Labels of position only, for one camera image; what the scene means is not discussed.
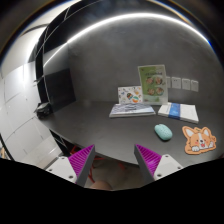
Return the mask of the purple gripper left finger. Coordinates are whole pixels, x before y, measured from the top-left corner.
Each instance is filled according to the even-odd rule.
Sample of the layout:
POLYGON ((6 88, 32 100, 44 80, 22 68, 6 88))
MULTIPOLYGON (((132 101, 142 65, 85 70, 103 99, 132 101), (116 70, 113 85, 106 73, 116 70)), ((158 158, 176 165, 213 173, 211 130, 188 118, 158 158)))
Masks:
POLYGON ((77 185, 84 185, 94 157, 95 146, 90 145, 69 157, 59 157, 47 171, 77 185))

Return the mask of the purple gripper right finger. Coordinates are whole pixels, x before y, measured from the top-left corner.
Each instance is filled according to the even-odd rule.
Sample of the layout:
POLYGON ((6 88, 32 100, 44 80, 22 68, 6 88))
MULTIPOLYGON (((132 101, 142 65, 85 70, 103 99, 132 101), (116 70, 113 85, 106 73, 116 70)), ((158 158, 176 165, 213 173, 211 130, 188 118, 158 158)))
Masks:
POLYGON ((137 159, 145 184, 164 178, 183 168, 169 154, 160 155, 139 144, 134 146, 134 155, 137 159))

